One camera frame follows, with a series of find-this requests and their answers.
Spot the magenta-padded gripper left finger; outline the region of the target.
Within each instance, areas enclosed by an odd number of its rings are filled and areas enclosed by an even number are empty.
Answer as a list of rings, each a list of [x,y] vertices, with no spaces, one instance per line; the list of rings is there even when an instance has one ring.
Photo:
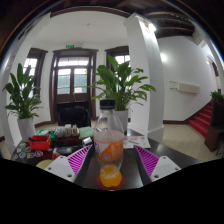
[[[81,168],[84,165],[87,154],[92,146],[88,145],[70,154],[69,156],[59,156],[45,168],[51,174],[59,176],[67,181],[75,182]]]

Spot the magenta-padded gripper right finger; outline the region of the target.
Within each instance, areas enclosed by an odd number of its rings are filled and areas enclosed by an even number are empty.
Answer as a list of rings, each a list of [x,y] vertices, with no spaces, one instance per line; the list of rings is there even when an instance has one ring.
[[[152,182],[180,170],[180,167],[167,156],[159,157],[137,145],[135,145],[135,149],[146,175]]]

